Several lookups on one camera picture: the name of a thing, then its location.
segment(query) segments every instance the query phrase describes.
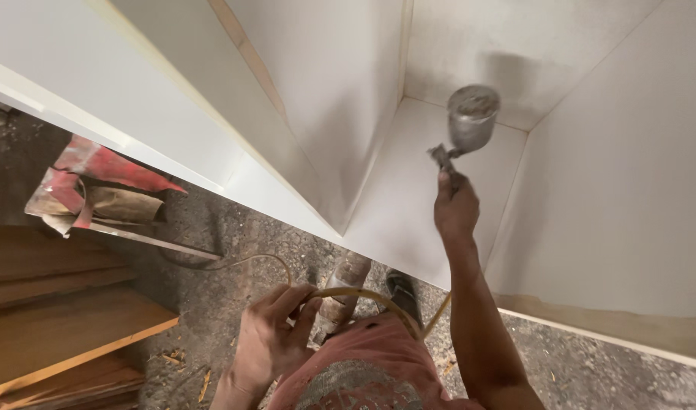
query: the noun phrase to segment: wood shaving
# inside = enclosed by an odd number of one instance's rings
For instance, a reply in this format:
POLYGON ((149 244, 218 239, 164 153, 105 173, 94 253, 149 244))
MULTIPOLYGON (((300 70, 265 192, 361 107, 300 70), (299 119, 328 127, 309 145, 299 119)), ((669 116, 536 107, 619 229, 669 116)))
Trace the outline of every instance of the wood shaving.
POLYGON ((454 363, 453 363, 453 362, 449 362, 449 364, 446 365, 446 368, 444 369, 444 376, 446 376, 447 374, 449 374, 449 372, 451 371, 451 369, 452 369, 453 367, 454 367, 454 363))
POLYGON ((173 364, 175 364, 175 365, 180 365, 180 364, 182 364, 181 360, 174 359, 174 358, 172 358, 171 356, 168 356, 168 355, 165 354, 165 353, 163 353, 163 354, 161 355, 161 358, 164 358, 164 359, 168 360, 169 362, 171 362, 171 363, 173 363, 173 364))
POLYGON ((201 393, 198 393, 198 403, 204 399, 204 395, 207 394, 208 379, 211 378, 211 369, 207 371, 207 375, 204 376, 204 386, 201 387, 201 393))

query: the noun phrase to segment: left hand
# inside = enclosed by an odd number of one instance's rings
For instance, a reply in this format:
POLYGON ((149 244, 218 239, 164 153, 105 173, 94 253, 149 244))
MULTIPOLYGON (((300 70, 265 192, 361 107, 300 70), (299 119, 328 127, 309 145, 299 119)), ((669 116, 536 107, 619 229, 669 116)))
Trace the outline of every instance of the left hand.
POLYGON ((299 307, 315 290, 311 284, 282 284, 244 310, 229 371, 235 387, 243 392, 263 390, 303 358, 322 299, 313 298, 302 310, 299 307), (287 318, 294 316, 292 327, 287 318))

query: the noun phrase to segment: forearm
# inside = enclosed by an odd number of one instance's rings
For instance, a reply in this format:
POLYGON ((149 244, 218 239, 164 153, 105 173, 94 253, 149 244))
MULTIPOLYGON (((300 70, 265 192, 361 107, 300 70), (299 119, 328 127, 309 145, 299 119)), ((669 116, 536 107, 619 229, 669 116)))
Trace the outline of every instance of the forearm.
POLYGON ((269 386, 247 389, 239 385, 238 378, 234 367, 223 373, 209 410, 255 410, 259 406, 269 386))
POLYGON ((526 382, 513 340, 482 275, 474 241, 447 241, 451 268, 451 337, 470 396, 526 382))

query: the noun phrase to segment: person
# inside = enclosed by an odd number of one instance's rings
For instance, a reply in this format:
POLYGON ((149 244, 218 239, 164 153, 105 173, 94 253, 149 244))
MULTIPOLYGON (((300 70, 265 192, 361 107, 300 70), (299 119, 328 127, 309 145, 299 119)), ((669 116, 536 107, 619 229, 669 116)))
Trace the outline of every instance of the person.
MULTIPOLYGON (((461 174, 440 172, 438 179, 434 224, 451 269, 451 339, 472 398, 449 399, 426 346, 390 312, 347 325, 317 352, 308 349, 322 299, 300 309, 316 289, 302 284, 279 286, 243 312, 234 361, 219 380, 211 410, 257 408, 280 376, 270 410, 543 408, 480 270, 472 237, 479 200, 461 174), (288 316, 296 318, 294 326, 288 316)), ((413 301, 407 280, 389 279, 392 300, 400 306, 413 301)), ((421 323, 415 301, 404 310, 421 323)))

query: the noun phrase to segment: hand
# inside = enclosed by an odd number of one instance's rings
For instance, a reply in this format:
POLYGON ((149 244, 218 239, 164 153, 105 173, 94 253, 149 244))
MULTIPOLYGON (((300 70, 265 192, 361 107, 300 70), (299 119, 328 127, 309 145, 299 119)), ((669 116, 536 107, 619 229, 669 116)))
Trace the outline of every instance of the hand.
POLYGON ((303 358, 322 304, 313 298, 299 310, 300 302, 317 288, 311 284, 279 285, 241 315, 239 342, 229 377, 245 393, 266 390, 280 375, 303 358), (287 318, 296 317, 295 326, 287 318))
POLYGON ((439 193, 434 201, 434 224, 444 245, 473 243, 480 216, 480 200, 470 181, 460 173, 439 173, 439 193))

